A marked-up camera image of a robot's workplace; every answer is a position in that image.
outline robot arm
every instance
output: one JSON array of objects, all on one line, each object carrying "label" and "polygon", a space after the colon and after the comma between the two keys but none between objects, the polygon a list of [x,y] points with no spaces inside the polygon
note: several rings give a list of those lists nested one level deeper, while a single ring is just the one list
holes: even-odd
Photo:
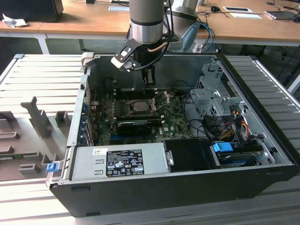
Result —
[{"label": "robot arm", "polygon": [[120,70],[142,71],[146,88],[155,85],[153,65],[167,50],[188,50],[199,30],[197,0],[174,0],[164,12],[165,1],[171,4],[171,0],[129,0],[128,39],[111,60]]}]

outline floor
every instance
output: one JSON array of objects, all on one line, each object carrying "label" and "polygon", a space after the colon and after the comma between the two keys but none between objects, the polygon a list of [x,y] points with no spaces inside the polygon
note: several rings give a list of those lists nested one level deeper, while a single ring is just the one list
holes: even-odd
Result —
[{"label": "floor", "polygon": [[[95,53],[115,53],[122,45],[123,41],[110,40],[84,40],[86,51]],[[83,51],[79,48],[77,39],[48,39],[47,45],[50,54],[82,54]],[[239,55],[241,45],[220,45],[221,52],[228,55]],[[259,57],[260,62],[274,75],[278,76],[283,66],[293,55],[297,47],[267,47],[263,55]],[[257,55],[261,50],[260,46],[248,46],[243,52],[245,55]],[[282,58],[281,52],[287,52],[287,56]],[[1,37],[0,38],[0,72],[2,72],[13,56],[17,53],[24,54],[41,54],[38,41],[34,38],[16,38],[16,37]],[[300,51],[298,51],[288,66],[283,70],[279,81],[282,82],[286,75],[300,60]],[[295,97],[300,97],[300,90],[295,93]]]}]

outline black box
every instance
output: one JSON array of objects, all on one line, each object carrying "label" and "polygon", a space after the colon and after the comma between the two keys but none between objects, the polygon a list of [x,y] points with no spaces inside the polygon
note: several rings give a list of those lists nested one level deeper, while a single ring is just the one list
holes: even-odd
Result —
[{"label": "black box", "polygon": [[0,0],[2,14],[13,19],[55,23],[64,10],[61,0]]}]

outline green circuit board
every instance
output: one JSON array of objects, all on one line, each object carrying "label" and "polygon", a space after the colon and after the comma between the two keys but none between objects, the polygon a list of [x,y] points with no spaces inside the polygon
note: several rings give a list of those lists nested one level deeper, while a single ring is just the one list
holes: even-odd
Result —
[{"label": "green circuit board", "polygon": [[167,93],[169,103],[167,104],[166,94],[160,93],[155,97],[155,107],[157,111],[155,114],[163,115],[164,122],[158,125],[152,126],[151,134],[147,136],[129,136],[119,137],[117,126],[122,121],[116,120],[115,106],[125,104],[128,101],[139,101],[136,99],[118,99],[113,95],[106,95],[99,99],[99,106],[97,109],[97,115],[101,117],[94,118],[94,133],[98,139],[98,145],[117,145],[117,144],[138,144],[138,143],[159,143],[167,139],[183,139],[191,138],[190,130],[187,127],[187,123],[180,113],[182,109],[182,102],[179,96],[175,96]]}]

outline wooden desk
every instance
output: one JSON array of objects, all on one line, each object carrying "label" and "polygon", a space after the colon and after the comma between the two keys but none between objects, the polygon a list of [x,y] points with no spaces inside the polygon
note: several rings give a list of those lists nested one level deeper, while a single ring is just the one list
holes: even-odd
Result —
[{"label": "wooden desk", "polygon": [[[64,13],[57,23],[29,22],[28,27],[9,28],[0,23],[0,36],[37,38],[42,52],[49,54],[47,38],[79,39],[81,49],[83,39],[124,40],[129,27],[129,12],[108,11],[109,3],[95,2],[86,4],[84,0],[62,0]],[[253,13],[276,11],[265,0],[210,0],[216,3],[223,12],[222,6],[246,7]],[[297,6],[288,1],[276,1],[277,5]],[[197,10],[210,12],[210,5],[198,7]],[[227,14],[210,13],[209,26],[215,32],[215,43],[248,44],[248,45],[283,45],[298,46],[300,44],[300,24],[292,21],[272,21],[267,15],[259,15],[262,19],[234,18]],[[197,42],[203,43],[208,37],[206,30],[200,30]]]},{"label": "wooden desk", "polygon": [[28,26],[12,28],[0,22],[0,32],[38,33],[38,29],[42,24],[43,22],[30,22]]},{"label": "wooden desk", "polygon": [[86,4],[85,1],[62,0],[64,12],[57,23],[43,23],[40,33],[121,35],[127,34],[129,12],[108,11],[109,2]]},{"label": "wooden desk", "polygon": [[[266,4],[265,0],[210,0],[216,3],[222,12],[227,12],[223,6],[249,8],[253,13],[264,13],[264,11],[277,11],[277,8]],[[288,1],[276,1],[276,5],[296,7],[298,4]],[[210,11],[211,5],[198,7],[197,11]],[[273,43],[273,45],[299,45],[300,24],[293,21],[273,21],[266,14],[259,15],[262,19],[234,18],[231,14],[210,13],[208,24],[215,32],[215,42],[243,44],[245,42]],[[198,38],[207,38],[200,31]]]}]

